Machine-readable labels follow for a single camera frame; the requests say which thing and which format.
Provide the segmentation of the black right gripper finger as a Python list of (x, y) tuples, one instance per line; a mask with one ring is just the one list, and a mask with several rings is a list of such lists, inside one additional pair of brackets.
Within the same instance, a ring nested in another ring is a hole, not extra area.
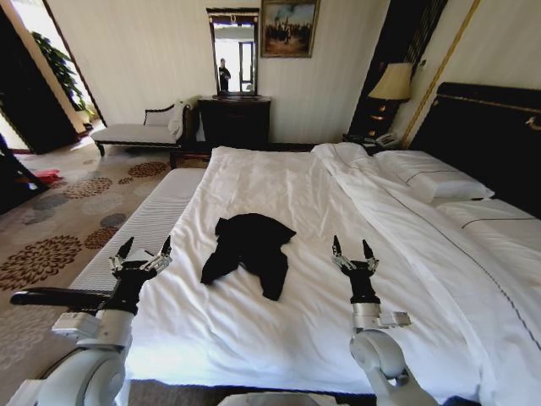
[(370, 272), (375, 272), (379, 265), (379, 260), (374, 256), (374, 252), (370, 248), (366, 239), (363, 240), (363, 253), (367, 263), (367, 269)]
[(332, 252), (332, 261), (342, 272), (350, 272), (356, 269), (356, 266), (342, 254), (342, 247), (336, 235), (333, 236)]

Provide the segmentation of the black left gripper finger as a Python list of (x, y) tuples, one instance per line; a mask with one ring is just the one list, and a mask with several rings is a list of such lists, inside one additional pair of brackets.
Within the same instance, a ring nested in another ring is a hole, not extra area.
[(168, 236), (165, 242), (163, 243), (161, 250), (157, 254), (153, 254), (148, 250), (145, 250), (147, 254), (147, 262), (145, 263), (143, 269), (146, 272), (162, 272), (165, 270), (172, 262), (171, 258), (171, 236)]
[(114, 256), (109, 257), (109, 264), (112, 273), (119, 272), (122, 269), (123, 263), (125, 262), (128, 254), (131, 250), (132, 244), (134, 242), (134, 237), (129, 238), (117, 251)]

